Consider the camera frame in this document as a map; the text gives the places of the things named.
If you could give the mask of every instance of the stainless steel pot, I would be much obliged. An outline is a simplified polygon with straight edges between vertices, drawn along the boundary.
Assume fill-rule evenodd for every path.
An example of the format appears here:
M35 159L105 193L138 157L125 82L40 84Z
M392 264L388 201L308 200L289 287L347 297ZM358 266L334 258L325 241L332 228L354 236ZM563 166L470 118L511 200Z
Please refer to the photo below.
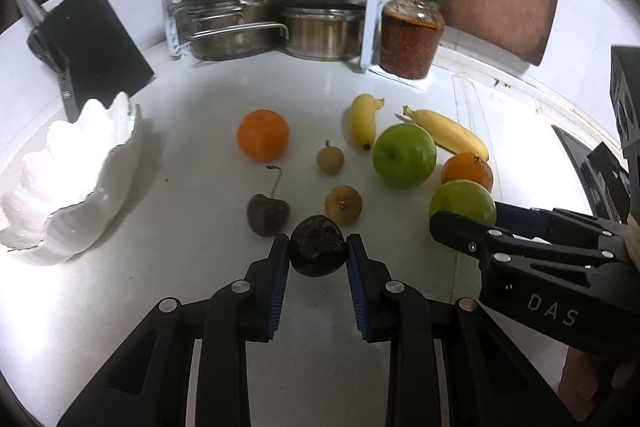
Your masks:
M250 57L282 45L287 27L273 0L233 0L176 10L178 35L200 60Z
M307 60L348 60L360 54L364 10L353 7L287 7L287 53Z

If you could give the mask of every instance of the orange fruit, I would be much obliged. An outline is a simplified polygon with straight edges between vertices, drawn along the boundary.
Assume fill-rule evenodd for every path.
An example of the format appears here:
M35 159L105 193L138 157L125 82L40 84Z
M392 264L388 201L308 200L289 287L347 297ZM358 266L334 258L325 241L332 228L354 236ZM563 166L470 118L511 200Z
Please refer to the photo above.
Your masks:
M440 172L440 181L445 183L455 180L476 182L489 192L494 188L494 173L489 164L472 152L461 152L447 160Z
M249 158L270 162L284 154L289 142L289 124L275 111L257 109L242 118L236 141Z

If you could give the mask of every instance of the apple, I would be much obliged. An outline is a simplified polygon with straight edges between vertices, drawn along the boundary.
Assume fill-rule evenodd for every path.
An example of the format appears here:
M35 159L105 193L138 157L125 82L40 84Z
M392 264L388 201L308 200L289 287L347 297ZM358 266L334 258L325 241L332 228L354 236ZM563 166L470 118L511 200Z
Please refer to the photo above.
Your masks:
M497 219L494 198L489 191L469 180L448 182L436 190L429 205L429 218L438 210L448 210L488 227L494 226Z
M430 134L412 123L384 130L373 145L373 168L395 188L420 185L436 166L436 144Z

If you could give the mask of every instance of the fruit stem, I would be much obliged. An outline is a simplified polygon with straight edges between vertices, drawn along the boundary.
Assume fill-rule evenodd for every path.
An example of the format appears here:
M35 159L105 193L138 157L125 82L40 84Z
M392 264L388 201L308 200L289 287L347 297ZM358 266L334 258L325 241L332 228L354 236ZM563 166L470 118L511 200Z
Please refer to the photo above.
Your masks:
M273 184L273 188L271 189L270 198L273 200L273 197L276 194L276 188L278 188L278 183L280 183L280 180L282 179L282 169L280 167L278 167L277 165L265 165L265 167L267 167L268 169L277 169L278 170L278 179L276 179L276 182Z

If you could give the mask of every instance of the yellow banana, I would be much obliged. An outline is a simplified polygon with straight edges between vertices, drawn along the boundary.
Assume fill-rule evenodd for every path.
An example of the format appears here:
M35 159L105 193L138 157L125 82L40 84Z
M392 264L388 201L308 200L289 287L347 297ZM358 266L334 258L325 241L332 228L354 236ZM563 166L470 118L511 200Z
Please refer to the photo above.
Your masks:
M353 144L369 151L376 140L376 111L385 105L384 98L373 98L364 92L353 100L349 111L349 129Z
M489 151L484 142L458 122L427 109L412 111L407 105L402 106L402 114L427 131L441 147L455 154L471 151L484 161L489 159Z

